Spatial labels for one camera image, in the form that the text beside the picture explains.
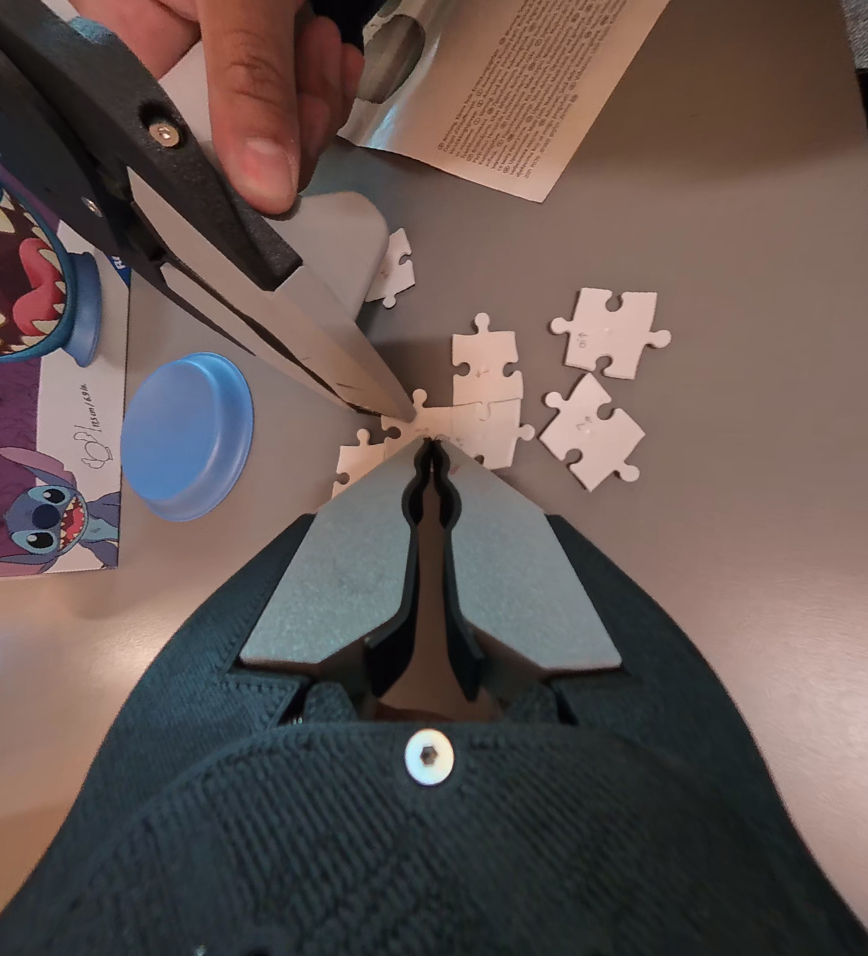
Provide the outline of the blue round plastic stand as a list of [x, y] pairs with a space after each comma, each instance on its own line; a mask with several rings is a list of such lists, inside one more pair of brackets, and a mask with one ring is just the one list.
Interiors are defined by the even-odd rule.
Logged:
[[238, 482], [253, 438], [249, 384], [211, 352], [160, 366], [130, 401], [121, 428], [124, 478], [152, 513], [189, 522]]

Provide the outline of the joined white puzzle piece cluster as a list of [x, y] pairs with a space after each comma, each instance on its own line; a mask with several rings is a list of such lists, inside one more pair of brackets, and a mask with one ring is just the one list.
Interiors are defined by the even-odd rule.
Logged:
[[452, 364], [467, 367], [463, 375], [453, 376], [452, 405], [429, 406], [427, 392], [416, 389], [411, 421], [381, 419], [385, 430], [397, 430], [396, 436], [384, 440], [385, 458], [416, 438], [428, 438], [448, 441], [487, 470], [497, 471], [512, 465], [519, 441], [535, 436], [534, 427], [521, 421], [522, 373], [505, 373], [519, 360], [515, 333], [492, 331], [485, 313], [478, 314], [473, 324], [473, 334], [452, 338]]

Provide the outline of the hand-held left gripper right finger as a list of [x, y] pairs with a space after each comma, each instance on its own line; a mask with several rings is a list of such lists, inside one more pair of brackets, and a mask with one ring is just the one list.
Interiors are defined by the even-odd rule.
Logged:
[[449, 442], [432, 443], [447, 653], [464, 697], [615, 671], [621, 655], [549, 516]]

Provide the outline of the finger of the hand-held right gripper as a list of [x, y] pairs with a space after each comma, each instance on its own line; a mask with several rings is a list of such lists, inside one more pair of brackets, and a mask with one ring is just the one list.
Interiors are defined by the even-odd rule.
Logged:
[[307, 265], [265, 291], [134, 170], [133, 198], [175, 255], [161, 267], [166, 293], [249, 353], [337, 405], [410, 421], [397, 377], [356, 326], [355, 315]]
[[161, 267], [166, 293], [251, 355], [338, 405], [379, 411], [379, 356], [345, 306], [311, 269], [275, 291], [239, 269], [209, 279], [174, 262]]

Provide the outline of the scatter of white puzzle pieces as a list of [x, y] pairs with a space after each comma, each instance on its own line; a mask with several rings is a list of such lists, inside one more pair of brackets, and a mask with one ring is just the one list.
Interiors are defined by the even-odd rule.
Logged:
[[[643, 352], [665, 348], [671, 342], [669, 331], [654, 328], [656, 293], [619, 293], [618, 305], [611, 308], [614, 297], [610, 290], [582, 288], [572, 316], [556, 317], [548, 326], [551, 334], [567, 337], [563, 364], [581, 371], [582, 376], [568, 396], [554, 392], [545, 395], [545, 405], [556, 414], [539, 438], [561, 462], [573, 452], [578, 455], [568, 468], [588, 491], [611, 476], [627, 483], [637, 481], [640, 470], [630, 457], [645, 436], [643, 428], [624, 410], [600, 416], [601, 408], [610, 405], [612, 398], [596, 373], [597, 364], [606, 360], [603, 376], [633, 380]], [[395, 429], [383, 430], [385, 438], [397, 435]], [[354, 445], [339, 449], [335, 467], [338, 480], [333, 483], [332, 496], [340, 495], [388, 459], [384, 457], [384, 440], [373, 443], [370, 433], [362, 428]]]

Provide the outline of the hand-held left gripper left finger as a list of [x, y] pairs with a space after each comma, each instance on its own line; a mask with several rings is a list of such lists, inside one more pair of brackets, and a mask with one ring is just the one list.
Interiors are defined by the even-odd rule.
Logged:
[[312, 516], [240, 663], [381, 698], [415, 646], [431, 442], [416, 439]]

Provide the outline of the colourful cartoon puzzle box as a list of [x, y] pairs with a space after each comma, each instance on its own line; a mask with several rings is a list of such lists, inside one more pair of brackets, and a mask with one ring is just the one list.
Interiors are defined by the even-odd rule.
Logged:
[[0, 165], [0, 579], [117, 567], [130, 288]]

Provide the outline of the white printed instruction leaflet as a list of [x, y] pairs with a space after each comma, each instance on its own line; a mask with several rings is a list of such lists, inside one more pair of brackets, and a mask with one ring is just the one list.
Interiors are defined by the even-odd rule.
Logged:
[[340, 136], [541, 203], [667, 5], [383, 2]]

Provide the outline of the person's right hand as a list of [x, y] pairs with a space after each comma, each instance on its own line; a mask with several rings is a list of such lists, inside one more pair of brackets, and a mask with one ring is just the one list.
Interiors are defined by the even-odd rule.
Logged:
[[363, 55], [298, 1], [98, 2], [157, 78], [202, 42], [213, 146], [255, 209], [286, 213], [351, 112]]

